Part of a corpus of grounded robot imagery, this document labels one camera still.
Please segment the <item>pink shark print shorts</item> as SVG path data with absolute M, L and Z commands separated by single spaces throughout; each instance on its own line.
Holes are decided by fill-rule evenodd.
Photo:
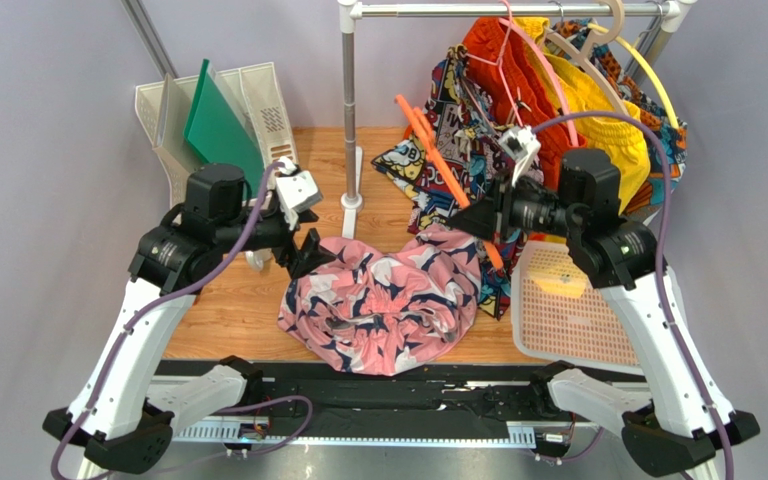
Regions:
M 289 283 L 277 325 L 334 370 L 394 376 L 445 355 L 474 326 L 472 236 L 433 225 L 397 252 L 344 237 L 321 245 L 333 260 Z

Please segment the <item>orange plastic hanger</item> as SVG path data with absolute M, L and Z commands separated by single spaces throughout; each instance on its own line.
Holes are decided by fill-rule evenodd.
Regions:
M 399 106 L 403 115 L 408 120 L 412 132 L 419 140 L 421 146 L 425 149 L 426 160 L 430 160 L 437 172 L 441 175 L 444 185 L 453 196 L 453 199 L 457 206 L 460 207 L 460 210 L 474 204 L 475 202 L 471 202 L 470 196 L 461 186 L 452 169 L 437 149 L 435 133 L 422 110 L 418 107 L 412 107 L 401 94 L 395 96 L 394 103 Z M 398 186 L 408 186 L 406 180 L 402 180 L 393 174 L 387 175 L 390 179 L 394 180 Z M 492 241 L 483 240 L 482 243 L 486 252 L 486 258 L 490 261 L 495 270 L 501 272 L 504 269 L 505 264 L 498 248 Z

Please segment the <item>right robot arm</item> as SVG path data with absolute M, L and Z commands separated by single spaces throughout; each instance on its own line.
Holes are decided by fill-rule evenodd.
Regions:
M 482 240 L 513 230 L 559 236 L 569 257 L 609 304 L 630 340 L 647 392 L 627 392 L 559 360 L 530 380 L 535 411 L 569 412 L 619 437 L 651 477 L 688 475 L 756 436 L 755 416 L 737 410 L 704 374 L 683 338 L 681 310 L 666 282 L 666 261 L 644 224 L 620 214 L 620 172 L 599 149 L 574 149 L 559 185 L 499 174 L 487 194 L 448 220 Z

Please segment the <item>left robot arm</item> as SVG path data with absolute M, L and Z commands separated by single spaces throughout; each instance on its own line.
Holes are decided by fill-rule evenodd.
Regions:
M 317 231 L 302 244 L 294 240 L 301 224 L 316 221 L 321 198 L 313 175 L 288 158 L 268 165 L 258 187 L 231 164 L 191 173 L 182 202 L 137 245 L 118 318 L 92 374 L 68 406 L 43 421 L 58 442 L 55 456 L 76 446 L 99 478 L 139 475 L 199 421 L 270 408 L 262 372 L 236 356 L 162 393 L 149 388 L 182 318 L 237 255 L 268 250 L 295 279 L 331 261 Z

